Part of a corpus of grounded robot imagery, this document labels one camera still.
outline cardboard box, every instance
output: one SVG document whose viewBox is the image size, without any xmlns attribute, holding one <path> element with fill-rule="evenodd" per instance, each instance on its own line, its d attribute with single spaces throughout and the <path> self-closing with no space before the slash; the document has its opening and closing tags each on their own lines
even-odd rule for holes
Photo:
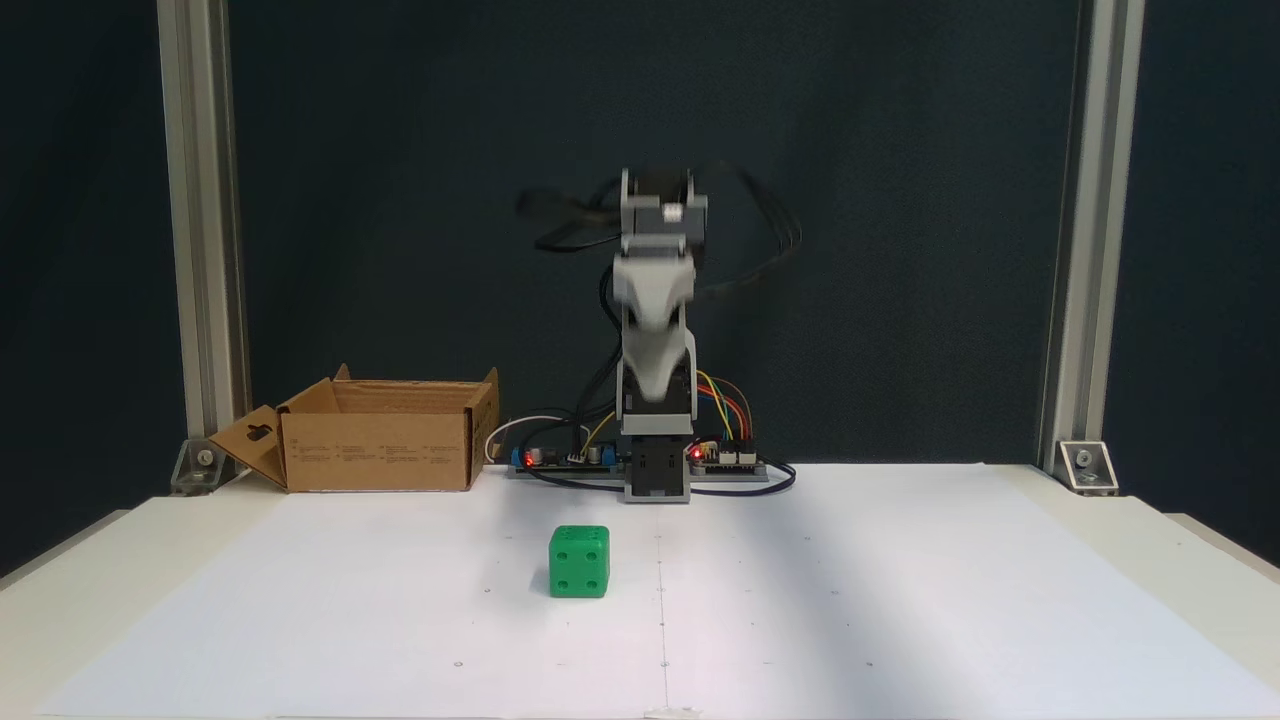
<svg viewBox="0 0 1280 720">
<path fill-rule="evenodd" d="M 497 427 L 497 369 L 445 383 L 353 380 L 343 365 L 210 439 L 288 492 L 465 491 Z"/>
</svg>

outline white table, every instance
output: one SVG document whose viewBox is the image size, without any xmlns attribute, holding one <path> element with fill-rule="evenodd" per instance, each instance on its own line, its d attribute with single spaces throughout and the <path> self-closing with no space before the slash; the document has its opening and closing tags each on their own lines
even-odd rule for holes
<svg viewBox="0 0 1280 720">
<path fill-rule="evenodd" d="M 1184 527 L 1187 520 L 1166 518 L 1137 498 L 1082 498 L 1025 466 L 998 471 L 1120 573 L 1280 689 L 1280 584 L 1266 577 L 1271 569 L 1248 566 L 1220 537 L 1198 534 Z M 283 497 L 250 477 L 209 497 L 155 498 L 0 591 L 0 717 L 31 716 L 32 707 Z M 1106 598 L 1098 602 L 1105 612 Z"/>
</svg>

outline white paper sheet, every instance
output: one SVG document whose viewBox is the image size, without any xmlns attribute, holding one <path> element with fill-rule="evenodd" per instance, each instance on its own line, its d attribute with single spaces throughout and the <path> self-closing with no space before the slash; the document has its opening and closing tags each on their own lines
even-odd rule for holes
<svg viewBox="0 0 1280 720">
<path fill-rule="evenodd" d="M 559 524 L 603 600 L 547 596 Z M 982 466 L 626 506 L 291 496 L 41 708 L 177 717 L 1251 717 L 1280 696 Z"/>
</svg>

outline robotic arm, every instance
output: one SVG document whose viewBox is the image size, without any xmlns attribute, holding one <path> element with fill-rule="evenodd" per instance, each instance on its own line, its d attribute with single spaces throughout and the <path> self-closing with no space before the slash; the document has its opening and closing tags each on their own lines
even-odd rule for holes
<svg viewBox="0 0 1280 720">
<path fill-rule="evenodd" d="M 707 228 L 707 196 L 692 176 L 622 172 L 622 249 L 613 299 L 622 307 L 617 416 L 631 437 L 628 502 L 687 502 L 685 447 L 698 419 L 698 352 L 685 325 Z"/>
</svg>

